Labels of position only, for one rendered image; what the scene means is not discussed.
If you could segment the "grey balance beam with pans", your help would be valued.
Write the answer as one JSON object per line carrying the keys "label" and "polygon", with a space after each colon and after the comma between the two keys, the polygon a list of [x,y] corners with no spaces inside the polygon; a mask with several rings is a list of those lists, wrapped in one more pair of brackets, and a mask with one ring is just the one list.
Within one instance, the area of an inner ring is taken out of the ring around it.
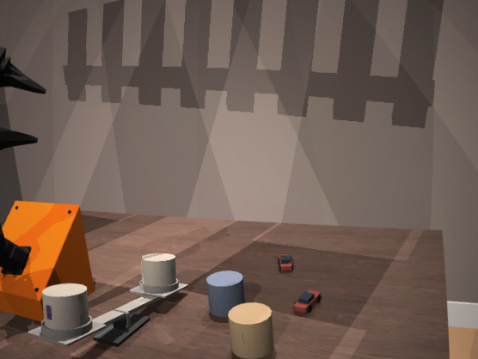
{"label": "grey balance beam with pans", "polygon": [[188,287],[188,284],[179,283],[177,278],[176,283],[164,287],[144,285],[141,279],[140,285],[129,291],[146,296],[141,296],[94,319],[89,316],[87,325],[75,329],[54,330],[46,328],[45,321],[42,320],[41,326],[29,331],[28,334],[68,347],[80,339],[82,340],[98,332],[95,334],[94,340],[101,341],[104,344],[120,346],[150,320],[149,316],[135,314],[135,312],[186,287]]}

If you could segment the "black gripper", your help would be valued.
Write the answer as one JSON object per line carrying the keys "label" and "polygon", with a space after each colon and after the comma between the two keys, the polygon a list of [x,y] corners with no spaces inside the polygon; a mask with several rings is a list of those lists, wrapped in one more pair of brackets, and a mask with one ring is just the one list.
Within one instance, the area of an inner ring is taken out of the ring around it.
{"label": "black gripper", "polygon": [[[11,62],[11,58],[5,58],[6,48],[0,47],[0,88],[13,87],[24,89],[32,93],[45,94],[46,89],[37,82],[31,80],[18,70]],[[0,127],[0,150],[30,143],[37,143],[38,138],[29,136],[18,131],[7,130]]]}

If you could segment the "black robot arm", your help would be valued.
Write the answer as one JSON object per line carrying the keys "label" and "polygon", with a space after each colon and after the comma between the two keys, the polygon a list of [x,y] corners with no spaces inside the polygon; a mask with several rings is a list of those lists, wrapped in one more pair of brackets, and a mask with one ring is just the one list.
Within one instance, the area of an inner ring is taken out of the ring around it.
{"label": "black robot arm", "polygon": [[18,246],[4,238],[0,224],[0,267],[3,274],[21,275],[32,247]]}

